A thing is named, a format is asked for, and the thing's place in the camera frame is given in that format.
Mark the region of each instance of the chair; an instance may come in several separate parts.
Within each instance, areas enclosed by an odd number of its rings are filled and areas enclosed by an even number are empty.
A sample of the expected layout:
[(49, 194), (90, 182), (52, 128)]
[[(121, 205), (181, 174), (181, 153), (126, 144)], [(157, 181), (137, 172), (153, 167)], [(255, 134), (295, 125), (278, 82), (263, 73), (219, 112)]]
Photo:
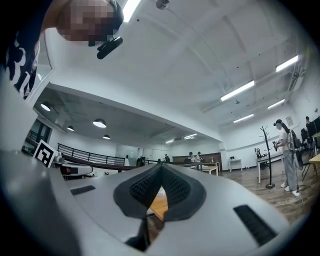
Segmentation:
[[(316, 147), (316, 142), (313, 141), (313, 142), (311, 143), (310, 154), (309, 154), (309, 156), (308, 156), (308, 159), (311, 159), (311, 158), (314, 157), (315, 147)], [(305, 177), (306, 177), (306, 175), (307, 175), (307, 173), (308, 173), (308, 171), (309, 171), (309, 168), (310, 168), (310, 165), (311, 165), (311, 164), (313, 165), (313, 169), (314, 169), (314, 171), (315, 171), (315, 176), (318, 177), (316, 165), (315, 165), (314, 163), (310, 163), (310, 162), (308, 161), (307, 163), (303, 163), (304, 169), (303, 169), (303, 172), (302, 172), (302, 174), (301, 174), (301, 175), (302, 175), (302, 181), (304, 181), (304, 179), (305, 179)]]

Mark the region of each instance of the white sneaker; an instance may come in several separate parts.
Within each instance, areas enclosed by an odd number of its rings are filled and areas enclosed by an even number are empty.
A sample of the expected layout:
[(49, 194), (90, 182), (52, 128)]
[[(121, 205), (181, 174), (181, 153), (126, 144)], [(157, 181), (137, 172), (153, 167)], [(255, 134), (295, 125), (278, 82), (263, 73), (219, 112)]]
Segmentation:
[(292, 194), (297, 198), (300, 197), (300, 193), (297, 192), (296, 190), (292, 191)]

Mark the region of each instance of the round ceiling light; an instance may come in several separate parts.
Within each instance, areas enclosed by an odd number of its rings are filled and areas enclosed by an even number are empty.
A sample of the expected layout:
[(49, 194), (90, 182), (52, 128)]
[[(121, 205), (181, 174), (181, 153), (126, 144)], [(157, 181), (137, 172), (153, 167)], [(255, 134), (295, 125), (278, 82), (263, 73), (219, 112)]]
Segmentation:
[(101, 118), (98, 118), (98, 119), (94, 120), (93, 124), (95, 126), (100, 127), (100, 128), (106, 128), (107, 127), (106, 122)]
[(47, 101), (41, 103), (41, 107), (43, 107), (46, 111), (50, 111), (50, 104)]

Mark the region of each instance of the white ceiling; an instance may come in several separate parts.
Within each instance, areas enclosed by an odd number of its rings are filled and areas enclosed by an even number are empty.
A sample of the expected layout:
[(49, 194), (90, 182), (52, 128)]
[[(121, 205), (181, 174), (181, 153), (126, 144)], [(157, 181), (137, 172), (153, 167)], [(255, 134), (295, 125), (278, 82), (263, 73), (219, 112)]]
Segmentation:
[[(53, 109), (46, 111), (41, 103), (50, 102)], [(169, 124), (132, 113), (114, 106), (105, 105), (84, 97), (45, 88), (34, 106), (52, 123), (58, 123), (65, 131), (73, 126), (74, 132), (95, 138), (108, 134), (112, 141), (127, 145), (128, 137), (135, 141), (144, 140), (150, 143), (163, 144), (171, 139), (188, 136), (186, 131)], [(105, 129), (97, 128), (93, 121), (97, 118), (105, 120)]]
[[(96, 47), (82, 47), (76, 56), (65, 56), (74, 58), (72, 68), (117, 81), (220, 129), (290, 98), (294, 68), (301, 72), (308, 64), (308, 43), (278, 3), (170, 0), (169, 10), (159, 10), (154, 2), (142, 0), (131, 22), (122, 25), (119, 48), (98, 60)], [(276, 73), (277, 65), (296, 54), (296, 67)], [(221, 102), (251, 80), (254, 88)]]

